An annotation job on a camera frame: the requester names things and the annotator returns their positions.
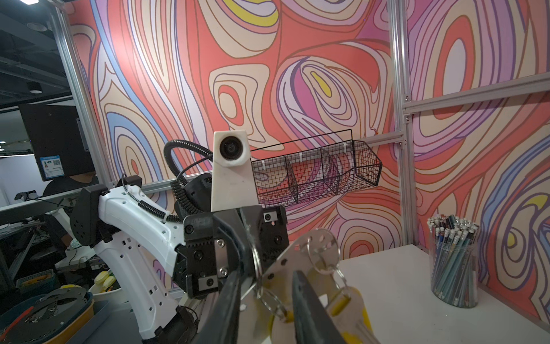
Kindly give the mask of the yellow tag key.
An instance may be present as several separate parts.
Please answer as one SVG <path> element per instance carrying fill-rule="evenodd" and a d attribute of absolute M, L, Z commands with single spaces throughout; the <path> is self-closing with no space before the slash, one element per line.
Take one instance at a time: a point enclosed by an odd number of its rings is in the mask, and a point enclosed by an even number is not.
<path fill-rule="evenodd" d="M 331 317 L 345 343 L 380 343 L 375 337 L 361 293 L 357 288 L 349 288 L 350 296 L 343 291 L 328 301 L 327 295 L 319 300 L 325 303 L 323 310 Z M 288 312 L 286 320 L 272 321 L 269 338 L 272 343 L 296 343 L 294 314 Z"/>

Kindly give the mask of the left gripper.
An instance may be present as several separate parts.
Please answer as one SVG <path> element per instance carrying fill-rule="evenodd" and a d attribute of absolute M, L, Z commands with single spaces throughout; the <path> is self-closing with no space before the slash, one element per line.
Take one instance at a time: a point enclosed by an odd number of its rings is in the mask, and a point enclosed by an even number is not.
<path fill-rule="evenodd" d="M 253 285 L 289 246 L 284 206 L 244 206 L 188 215 L 183 244 L 176 245 L 173 282 L 189 298 L 205 298 L 238 272 Z"/>

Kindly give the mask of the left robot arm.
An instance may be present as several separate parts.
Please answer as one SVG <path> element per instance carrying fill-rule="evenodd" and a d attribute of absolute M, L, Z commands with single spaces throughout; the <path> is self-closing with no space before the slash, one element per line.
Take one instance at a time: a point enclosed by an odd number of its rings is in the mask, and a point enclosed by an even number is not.
<path fill-rule="evenodd" d="M 283 206 L 261 204 L 247 135 L 219 131 L 207 149 L 173 140 L 176 215 L 145 195 L 138 176 L 80 192 L 70 225 L 115 274 L 144 343 L 262 342 L 284 314 L 265 273 L 288 247 Z"/>

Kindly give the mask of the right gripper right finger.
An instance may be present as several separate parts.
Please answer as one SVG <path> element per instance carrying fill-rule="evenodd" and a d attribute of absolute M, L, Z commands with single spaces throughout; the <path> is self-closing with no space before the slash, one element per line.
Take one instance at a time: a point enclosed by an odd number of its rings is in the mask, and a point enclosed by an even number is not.
<path fill-rule="evenodd" d="M 297 343 L 345 343 L 302 271 L 292 275 L 292 305 Z"/>

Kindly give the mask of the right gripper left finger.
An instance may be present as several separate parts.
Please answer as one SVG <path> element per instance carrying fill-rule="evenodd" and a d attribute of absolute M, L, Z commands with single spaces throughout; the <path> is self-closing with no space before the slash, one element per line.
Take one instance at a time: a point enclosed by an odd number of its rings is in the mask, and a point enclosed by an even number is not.
<path fill-rule="evenodd" d="M 234 271 L 228 276 L 212 312 L 193 343 L 237 343 L 240 304 L 241 275 Z"/>

